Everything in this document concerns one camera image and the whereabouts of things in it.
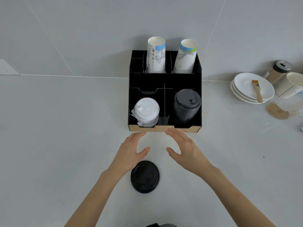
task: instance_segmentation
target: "hand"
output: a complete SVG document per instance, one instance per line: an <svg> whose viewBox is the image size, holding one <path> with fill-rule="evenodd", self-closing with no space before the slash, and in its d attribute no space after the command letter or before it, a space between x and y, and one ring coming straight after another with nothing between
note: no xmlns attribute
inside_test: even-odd
<svg viewBox="0 0 303 227"><path fill-rule="evenodd" d="M173 149L167 147L166 150L169 153L169 156L171 156L184 169L202 177L206 169L212 165L202 154L196 144L179 130L168 129L165 133L177 142L181 151L181 154L177 154Z"/></svg>
<svg viewBox="0 0 303 227"><path fill-rule="evenodd" d="M140 153L137 153L138 142L145 134L146 132L132 133L129 137L127 137L124 143L121 144L108 169L117 171L122 176L128 171L132 170L151 149L150 147L146 147Z"/></svg>

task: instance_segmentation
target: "black plastic lid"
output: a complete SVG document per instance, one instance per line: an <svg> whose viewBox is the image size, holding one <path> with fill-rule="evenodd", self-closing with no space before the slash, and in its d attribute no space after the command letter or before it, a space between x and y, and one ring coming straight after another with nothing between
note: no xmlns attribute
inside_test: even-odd
<svg viewBox="0 0 303 227"><path fill-rule="evenodd" d="M150 161L139 162L131 171L131 184L140 193L150 193L159 184L160 173Z"/></svg>
<svg viewBox="0 0 303 227"><path fill-rule="evenodd" d="M201 97L194 90L183 89L177 92L175 96L175 101L181 107L193 109L200 106Z"/></svg>

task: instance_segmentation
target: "brush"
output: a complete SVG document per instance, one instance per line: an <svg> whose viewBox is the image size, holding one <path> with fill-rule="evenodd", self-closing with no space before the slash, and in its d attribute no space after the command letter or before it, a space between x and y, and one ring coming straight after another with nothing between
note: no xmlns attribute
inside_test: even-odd
<svg viewBox="0 0 303 227"><path fill-rule="evenodd" d="M254 86L254 89L256 91L258 102L263 103L262 95L261 95L261 92L260 92L259 81L253 80L252 85Z"/></svg>

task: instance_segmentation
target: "black organizer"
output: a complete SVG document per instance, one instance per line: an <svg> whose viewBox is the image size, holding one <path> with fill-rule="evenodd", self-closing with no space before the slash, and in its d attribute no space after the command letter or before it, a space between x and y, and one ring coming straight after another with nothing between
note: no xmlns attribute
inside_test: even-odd
<svg viewBox="0 0 303 227"><path fill-rule="evenodd" d="M202 106L195 117L188 123L176 123L174 120L173 103L176 93L188 88L196 91L202 97L202 69L198 54L193 73L171 73L178 51L166 51L165 72L145 73L146 50L133 50L129 66L128 95L128 125L137 125L137 120L131 116L131 110L142 98L149 97L160 106L159 121L156 126L174 126L175 128L190 128L202 126Z"/></svg>

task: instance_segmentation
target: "person's left hand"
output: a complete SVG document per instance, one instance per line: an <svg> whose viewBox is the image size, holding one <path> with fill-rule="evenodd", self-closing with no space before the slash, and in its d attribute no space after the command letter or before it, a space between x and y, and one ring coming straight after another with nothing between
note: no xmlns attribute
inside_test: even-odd
<svg viewBox="0 0 303 227"><path fill-rule="evenodd" d="M145 134L146 132L132 133L129 137L127 137L124 143L121 144L108 169L115 170L122 176L128 171L132 170L151 149L150 147L146 147L140 153L137 153L138 142Z"/></svg>

